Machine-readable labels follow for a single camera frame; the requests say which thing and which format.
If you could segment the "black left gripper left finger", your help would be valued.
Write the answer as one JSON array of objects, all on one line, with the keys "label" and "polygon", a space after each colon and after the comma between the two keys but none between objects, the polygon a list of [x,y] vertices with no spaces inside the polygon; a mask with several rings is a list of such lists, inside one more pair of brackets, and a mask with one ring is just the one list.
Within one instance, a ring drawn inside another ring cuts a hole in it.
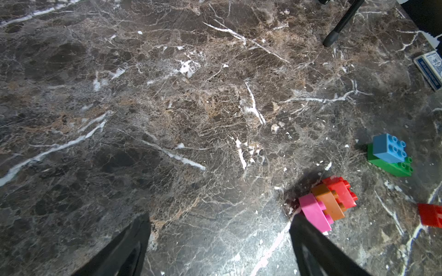
[{"label": "black left gripper left finger", "polygon": [[75,276],[139,276],[141,275],[151,223],[148,213],[138,216]]}]

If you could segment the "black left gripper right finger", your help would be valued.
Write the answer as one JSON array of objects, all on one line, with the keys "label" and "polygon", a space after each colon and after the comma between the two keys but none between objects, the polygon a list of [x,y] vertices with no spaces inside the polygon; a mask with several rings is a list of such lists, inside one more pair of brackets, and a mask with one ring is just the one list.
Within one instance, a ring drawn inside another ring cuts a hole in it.
[{"label": "black left gripper right finger", "polygon": [[295,215],[290,235],[298,269],[302,276],[367,276],[303,215]]}]

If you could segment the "red lego brick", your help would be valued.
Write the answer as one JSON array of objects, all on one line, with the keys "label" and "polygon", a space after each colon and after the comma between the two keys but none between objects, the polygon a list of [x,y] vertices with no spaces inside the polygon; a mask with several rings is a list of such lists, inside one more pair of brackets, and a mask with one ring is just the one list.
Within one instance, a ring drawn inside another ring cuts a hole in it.
[{"label": "red lego brick", "polygon": [[335,191],[338,195],[338,202],[342,203],[346,209],[356,207],[357,195],[351,191],[351,185],[343,177],[332,176],[322,180],[330,191]]},{"label": "red lego brick", "polygon": [[421,224],[429,227],[442,227],[442,207],[432,204],[418,204]]}]

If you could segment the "blue lego brick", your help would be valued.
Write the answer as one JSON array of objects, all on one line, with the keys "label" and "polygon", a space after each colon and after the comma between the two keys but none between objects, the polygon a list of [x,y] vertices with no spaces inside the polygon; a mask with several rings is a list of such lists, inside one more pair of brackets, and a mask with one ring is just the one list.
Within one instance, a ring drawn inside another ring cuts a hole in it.
[{"label": "blue lego brick", "polygon": [[401,163],[407,158],[406,143],[388,133],[373,137],[372,153],[387,163]]}]

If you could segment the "green lego brick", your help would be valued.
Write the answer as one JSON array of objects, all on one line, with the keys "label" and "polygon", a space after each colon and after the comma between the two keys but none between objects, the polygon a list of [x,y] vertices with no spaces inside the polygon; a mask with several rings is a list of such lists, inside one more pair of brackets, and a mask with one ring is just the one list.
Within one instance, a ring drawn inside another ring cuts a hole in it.
[{"label": "green lego brick", "polygon": [[411,157],[406,157],[404,162],[387,163],[373,154],[372,143],[367,145],[367,161],[395,177],[411,177],[414,171]]}]

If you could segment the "orange lego brick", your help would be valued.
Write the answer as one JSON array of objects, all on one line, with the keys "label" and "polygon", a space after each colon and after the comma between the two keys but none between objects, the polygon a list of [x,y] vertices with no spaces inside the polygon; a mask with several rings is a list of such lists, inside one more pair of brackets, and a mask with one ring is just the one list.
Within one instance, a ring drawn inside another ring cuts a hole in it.
[{"label": "orange lego brick", "polygon": [[346,207],[338,202],[338,194],[331,191],[325,184],[319,184],[312,187],[311,192],[314,194],[317,201],[322,202],[325,206],[324,213],[329,215],[334,221],[343,219]]}]

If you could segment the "pink lego brick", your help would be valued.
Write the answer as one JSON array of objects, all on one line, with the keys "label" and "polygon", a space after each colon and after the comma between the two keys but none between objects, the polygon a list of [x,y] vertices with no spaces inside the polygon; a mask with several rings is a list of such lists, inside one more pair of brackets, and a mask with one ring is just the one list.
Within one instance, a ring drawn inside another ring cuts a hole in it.
[{"label": "pink lego brick", "polygon": [[334,221],[330,215],[324,213],[326,207],[323,202],[318,201],[312,193],[309,193],[300,197],[299,203],[304,216],[317,230],[321,233],[332,230],[330,225]]}]

